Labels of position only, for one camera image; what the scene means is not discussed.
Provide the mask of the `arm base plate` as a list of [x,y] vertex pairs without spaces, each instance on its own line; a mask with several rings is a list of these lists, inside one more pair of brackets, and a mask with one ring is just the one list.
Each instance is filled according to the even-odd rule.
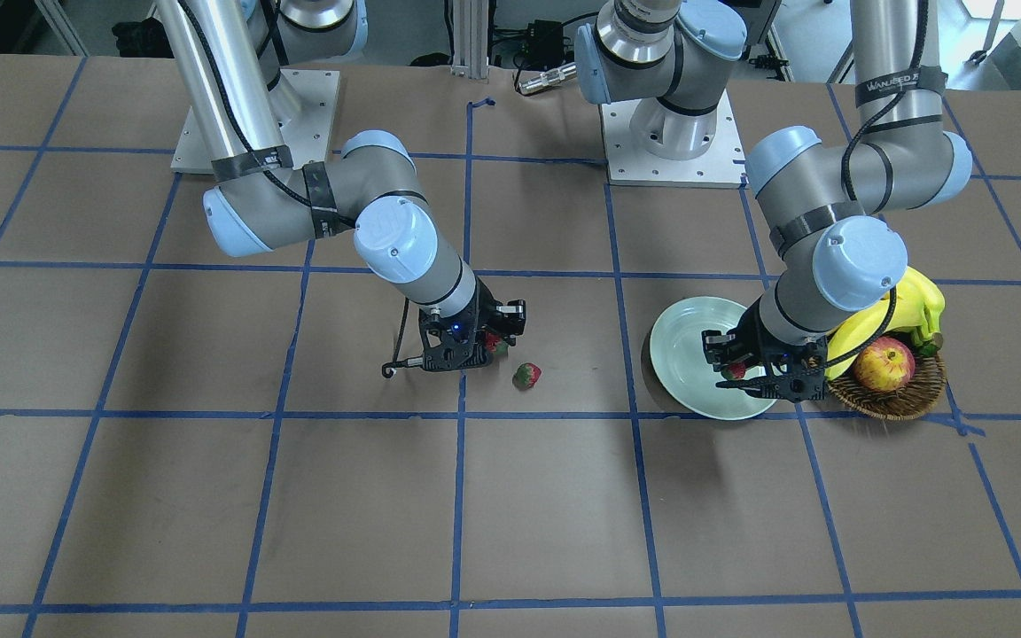
[[713,112],[670,112],[657,98],[599,106],[612,185],[736,189],[745,158],[729,94]]
[[[330,150],[330,135],[336,117],[340,72],[338,70],[280,69],[281,80],[269,93],[269,104],[276,125],[288,146],[294,168],[324,161]],[[211,176],[212,160],[216,151],[231,149],[243,152],[238,141],[228,141],[234,134],[223,113],[215,115],[212,145],[207,145],[206,135],[194,106],[188,110],[179,135],[171,169],[179,174]]]

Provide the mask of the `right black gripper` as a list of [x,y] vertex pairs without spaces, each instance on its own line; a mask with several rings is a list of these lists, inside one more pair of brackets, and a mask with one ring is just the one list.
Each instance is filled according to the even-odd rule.
[[478,284],[457,314],[421,308],[418,318],[422,354],[382,364],[385,378],[393,378],[398,369],[447,372],[489,366],[493,355],[485,348],[485,335],[514,346],[526,330],[526,300],[500,302],[485,284]]

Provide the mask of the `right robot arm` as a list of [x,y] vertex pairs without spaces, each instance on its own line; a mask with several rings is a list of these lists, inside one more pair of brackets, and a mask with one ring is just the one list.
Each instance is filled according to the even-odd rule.
[[361,1],[160,1],[215,185],[202,207],[230,257],[351,233],[366,267],[418,311],[421,353],[382,366],[481,369],[526,330],[526,303],[498,301],[436,227],[408,150],[364,130],[337,161],[307,155],[323,105],[292,88],[292,65],[363,48]]

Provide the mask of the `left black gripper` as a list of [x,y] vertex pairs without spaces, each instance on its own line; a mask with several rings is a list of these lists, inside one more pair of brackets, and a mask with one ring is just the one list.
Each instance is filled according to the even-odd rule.
[[[774,338],[763,327],[759,304],[753,302],[737,327],[729,332],[701,331],[706,363],[716,371],[714,386],[742,389],[759,399],[791,403],[825,399],[827,339],[815,338],[803,345],[792,345]],[[724,379],[721,372],[740,361],[748,367],[745,379]]]

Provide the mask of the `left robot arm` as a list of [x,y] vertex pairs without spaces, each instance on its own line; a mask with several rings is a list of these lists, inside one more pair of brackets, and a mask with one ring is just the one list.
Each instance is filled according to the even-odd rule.
[[[936,16],[927,1],[854,1],[854,103],[861,125],[828,148],[786,127],[746,154],[745,176],[785,269],[728,331],[704,331],[720,389],[789,402],[825,395],[826,338],[883,296],[900,298],[908,263],[882,211],[947,201],[967,185],[967,142],[943,126]],[[745,46],[745,24],[718,1],[611,1],[574,40],[581,92],[593,105],[635,101],[629,141],[660,160],[704,156],[718,106]]]

